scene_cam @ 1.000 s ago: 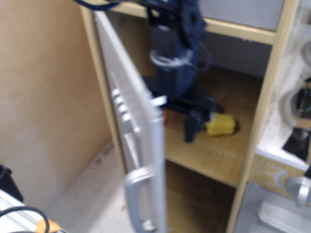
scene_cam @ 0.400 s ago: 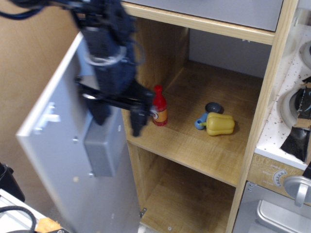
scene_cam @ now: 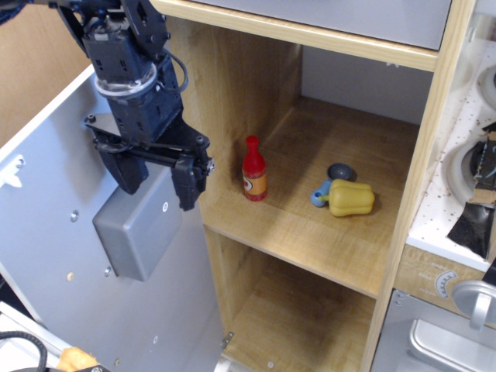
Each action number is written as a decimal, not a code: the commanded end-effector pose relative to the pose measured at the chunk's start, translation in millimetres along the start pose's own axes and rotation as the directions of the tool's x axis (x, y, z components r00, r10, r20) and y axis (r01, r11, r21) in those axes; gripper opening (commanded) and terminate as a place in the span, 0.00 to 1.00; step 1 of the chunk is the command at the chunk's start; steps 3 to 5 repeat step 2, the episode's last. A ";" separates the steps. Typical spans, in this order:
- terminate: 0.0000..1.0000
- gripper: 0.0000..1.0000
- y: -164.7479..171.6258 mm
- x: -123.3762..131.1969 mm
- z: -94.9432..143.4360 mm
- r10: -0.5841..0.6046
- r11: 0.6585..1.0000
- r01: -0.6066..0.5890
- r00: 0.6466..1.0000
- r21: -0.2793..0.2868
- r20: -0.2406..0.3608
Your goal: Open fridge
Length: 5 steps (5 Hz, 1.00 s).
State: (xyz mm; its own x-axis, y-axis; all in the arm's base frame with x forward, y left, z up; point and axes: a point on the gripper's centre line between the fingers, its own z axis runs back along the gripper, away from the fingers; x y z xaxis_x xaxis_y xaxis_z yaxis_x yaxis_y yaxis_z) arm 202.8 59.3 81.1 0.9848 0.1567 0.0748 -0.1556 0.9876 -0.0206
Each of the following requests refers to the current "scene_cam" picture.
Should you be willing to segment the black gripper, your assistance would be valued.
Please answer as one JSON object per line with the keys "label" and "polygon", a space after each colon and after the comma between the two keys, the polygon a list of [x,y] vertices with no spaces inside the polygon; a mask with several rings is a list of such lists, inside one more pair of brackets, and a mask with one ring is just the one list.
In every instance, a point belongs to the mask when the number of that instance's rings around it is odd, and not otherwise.
{"label": "black gripper", "polygon": [[209,139],[184,121],[174,67],[150,65],[143,76],[125,81],[97,70],[95,88],[110,111],[89,115],[85,124],[119,187],[134,195],[148,178],[145,163],[161,164],[171,168],[180,208],[192,210],[214,160],[208,155]]}

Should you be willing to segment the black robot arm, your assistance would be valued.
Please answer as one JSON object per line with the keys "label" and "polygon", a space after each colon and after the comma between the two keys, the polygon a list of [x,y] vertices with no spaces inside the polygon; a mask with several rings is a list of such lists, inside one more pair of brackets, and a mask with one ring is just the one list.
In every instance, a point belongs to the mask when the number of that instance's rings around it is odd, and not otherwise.
{"label": "black robot arm", "polygon": [[208,137],[183,118],[166,17],[149,1],[46,1],[91,60],[95,87],[110,111],[88,115],[93,144],[126,193],[146,180],[147,163],[171,169],[179,204],[192,210],[214,169]]}

